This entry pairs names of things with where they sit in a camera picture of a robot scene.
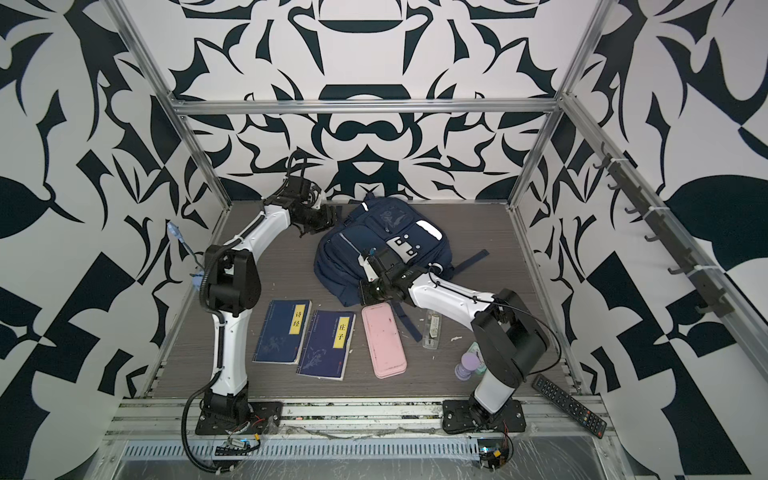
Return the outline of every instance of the patterned backdrop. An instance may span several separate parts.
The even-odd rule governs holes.
[[[763,2],[621,0],[576,93],[751,303],[768,313]],[[641,478],[768,471],[768,385],[561,122],[521,203],[580,365]]]
[[[268,197],[301,148],[330,200],[504,199],[542,113],[195,116],[190,126],[234,200]]]
[[[551,97],[596,0],[126,0],[181,100]],[[195,116],[233,199],[301,148],[334,200],[506,199],[540,114]]]
[[[551,97],[597,2],[125,3],[179,98],[299,100]]]
[[[0,478],[96,450],[221,207],[94,0],[0,0]]]

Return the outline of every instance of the pink pencil case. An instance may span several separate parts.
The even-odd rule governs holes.
[[[366,329],[373,372],[376,376],[385,379],[405,372],[408,363],[406,353],[402,350],[392,307],[388,303],[365,307],[362,309],[362,324]]]

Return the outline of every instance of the book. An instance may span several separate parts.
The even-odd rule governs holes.
[[[354,326],[354,312],[317,310],[310,320],[296,373],[342,380]]]
[[[296,365],[311,310],[309,300],[272,300],[266,309],[253,361]]]

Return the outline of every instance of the hook rack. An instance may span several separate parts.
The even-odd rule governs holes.
[[[686,247],[681,228],[675,227],[677,220],[663,202],[656,198],[654,192],[648,191],[649,187],[644,182],[637,180],[639,176],[634,172],[634,167],[628,161],[617,161],[606,156],[600,167],[615,180],[615,185],[608,185],[611,190],[621,190],[632,203],[633,208],[624,208],[627,214],[642,214],[645,222],[654,232],[652,237],[645,236],[647,242],[660,241],[667,252],[677,263],[675,268],[667,268],[670,275],[685,273],[687,278],[696,287],[696,290],[707,302],[707,308],[698,309],[699,313],[713,312],[722,317],[734,311],[730,301],[724,296],[726,290],[719,288],[720,284],[715,280],[717,273],[712,266],[706,265],[706,260],[698,258],[690,247]]]

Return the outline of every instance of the yellow title label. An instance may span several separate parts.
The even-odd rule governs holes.
[[[305,307],[305,305],[296,305],[296,309],[293,310],[293,320],[291,320],[288,335],[299,335],[301,333],[301,322],[304,321]]]
[[[343,316],[339,319],[339,326],[336,327],[336,338],[333,340],[333,348],[344,348],[344,340],[346,340],[346,331],[349,328],[349,317]]]

